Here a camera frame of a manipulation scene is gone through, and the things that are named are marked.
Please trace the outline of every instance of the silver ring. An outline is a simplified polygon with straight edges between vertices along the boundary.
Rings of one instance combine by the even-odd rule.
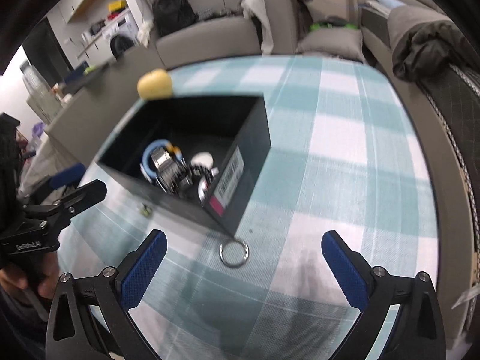
[[[243,247],[243,250],[245,251],[245,254],[243,256],[243,260],[240,261],[239,263],[237,264],[232,264],[232,263],[229,263],[229,262],[226,262],[225,259],[223,258],[223,248],[233,242],[236,242],[237,244],[240,244],[242,245]],[[247,262],[248,258],[250,256],[250,252],[249,252],[249,249],[248,249],[248,245],[245,243],[245,241],[242,241],[241,239],[239,238],[231,238],[231,239],[227,239],[224,243],[220,244],[220,260],[222,261],[222,263],[227,266],[228,268],[240,268],[241,266],[245,265],[245,263]]]

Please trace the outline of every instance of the checkered tablecloth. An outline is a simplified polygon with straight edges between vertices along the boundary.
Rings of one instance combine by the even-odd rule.
[[[84,182],[105,181],[106,199],[73,220],[59,250],[64,271],[97,275],[151,229],[166,233],[166,257],[130,310],[164,360],[327,359],[358,315],[323,259],[327,230],[337,230],[372,266],[393,275],[424,270],[436,282],[428,171],[381,73],[335,59],[270,56],[194,64],[171,75],[177,95],[265,97],[272,149],[237,232],[250,247],[249,261],[226,268],[218,256],[224,235],[160,208],[141,216],[141,199],[96,164]],[[396,313],[393,307],[370,359],[380,354]]]

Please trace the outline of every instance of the screw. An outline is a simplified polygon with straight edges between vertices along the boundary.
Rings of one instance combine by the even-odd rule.
[[[428,276],[428,273],[426,273],[426,272],[420,272],[418,274],[418,277],[420,278],[421,281],[424,281],[424,282],[429,282],[430,281],[430,276]]]
[[[65,274],[62,274],[62,276],[60,276],[60,281],[62,283],[65,283],[69,280],[70,280],[70,274],[69,273],[65,273]]]
[[[379,278],[381,278],[382,276],[385,276],[385,274],[387,273],[387,271],[385,270],[385,268],[381,267],[381,266],[376,266],[374,269],[373,269],[373,273],[375,274],[375,276],[378,276]]]
[[[113,276],[114,273],[115,273],[115,268],[112,266],[109,266],[103,270],[102,275],[104,275],[106,278],[109,278],[110,276]]]

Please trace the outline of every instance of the open storage box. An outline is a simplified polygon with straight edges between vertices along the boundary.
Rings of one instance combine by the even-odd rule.
[[[198,193],[183,199],[144,178],[140,170],[142,154],[157,139],[168,139],[178,146],[187,163],[199,152],[213,156],[219,174],[203,202]],[[131,193],[203,226],[234,235],[270,146],[263,97],[177,97],[146,102],[98,163]]]

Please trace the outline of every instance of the yellow fruit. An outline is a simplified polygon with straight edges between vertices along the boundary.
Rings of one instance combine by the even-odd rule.
[[[173,94],[172,78],[163,69],[155,69],[141,76],[137,91],[144,100],[165,99]]]

